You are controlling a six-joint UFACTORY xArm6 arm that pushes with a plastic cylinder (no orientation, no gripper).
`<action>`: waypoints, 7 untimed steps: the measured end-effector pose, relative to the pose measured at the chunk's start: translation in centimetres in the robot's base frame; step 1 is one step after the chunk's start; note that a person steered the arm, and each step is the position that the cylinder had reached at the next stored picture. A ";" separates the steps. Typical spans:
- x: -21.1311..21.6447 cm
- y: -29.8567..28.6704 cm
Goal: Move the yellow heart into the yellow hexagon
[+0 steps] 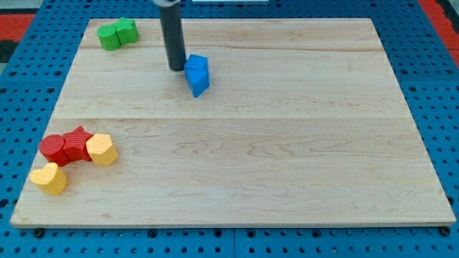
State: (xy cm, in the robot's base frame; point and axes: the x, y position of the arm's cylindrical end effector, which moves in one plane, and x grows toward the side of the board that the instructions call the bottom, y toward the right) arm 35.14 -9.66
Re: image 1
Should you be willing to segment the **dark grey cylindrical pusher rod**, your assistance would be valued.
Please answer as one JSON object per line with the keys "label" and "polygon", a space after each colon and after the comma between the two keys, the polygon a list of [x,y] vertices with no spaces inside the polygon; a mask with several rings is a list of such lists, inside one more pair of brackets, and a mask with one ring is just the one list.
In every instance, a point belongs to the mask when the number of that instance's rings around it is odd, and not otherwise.
{"label": "dark grey cylindrical pusher rod", "polygon": [[186,62],[179,2],[179,0],[158,0],[167,60],[169,68],[173,71],[184,70]]}

